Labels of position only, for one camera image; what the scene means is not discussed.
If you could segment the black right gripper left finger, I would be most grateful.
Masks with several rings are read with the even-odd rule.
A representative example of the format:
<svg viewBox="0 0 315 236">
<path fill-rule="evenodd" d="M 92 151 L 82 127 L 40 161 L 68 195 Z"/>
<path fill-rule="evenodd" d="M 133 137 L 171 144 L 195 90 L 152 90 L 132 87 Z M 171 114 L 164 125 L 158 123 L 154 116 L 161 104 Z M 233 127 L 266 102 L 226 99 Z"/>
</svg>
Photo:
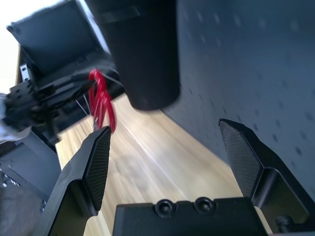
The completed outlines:
<svg viewBox="0 0 315 236">
<path fill-rule="evenodd" d="M 91 133 L 63 168 L 35 236 L 82 236 L 102 206 L 109 165 L 111 129 Z"/>
</svg>

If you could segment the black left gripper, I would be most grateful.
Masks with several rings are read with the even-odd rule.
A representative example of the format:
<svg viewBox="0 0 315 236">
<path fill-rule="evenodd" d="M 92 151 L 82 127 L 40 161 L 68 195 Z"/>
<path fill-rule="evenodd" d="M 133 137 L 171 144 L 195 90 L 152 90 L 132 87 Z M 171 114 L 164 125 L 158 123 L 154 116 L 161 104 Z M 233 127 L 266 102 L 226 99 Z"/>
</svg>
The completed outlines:
<svg viewBox="0 0 315 236">
<path fill-rule="evenodd" d="M 74 124 L 74 86 L 95 84 L 89 72 L 76 73 L 43 87 L 26 80 L 3 96 L 3 140 L 15 142 L 31 133 L 55 145 L 58 134 Z"/>
</svg>

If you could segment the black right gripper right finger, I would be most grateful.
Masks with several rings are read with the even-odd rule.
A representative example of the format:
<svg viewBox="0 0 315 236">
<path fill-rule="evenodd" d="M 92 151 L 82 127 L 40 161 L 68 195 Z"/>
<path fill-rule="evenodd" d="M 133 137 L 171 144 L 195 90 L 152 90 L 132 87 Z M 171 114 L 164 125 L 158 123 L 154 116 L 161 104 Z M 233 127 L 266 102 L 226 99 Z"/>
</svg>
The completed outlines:
<svg viewBox="0 0 315 236">
<path fill-rule="evenodd" d="M 315 203 L 280 157 L 241 123 L 219 120 L 226 155 L 244 197 L 274 233 L 315 231 Z"/>
</svg>

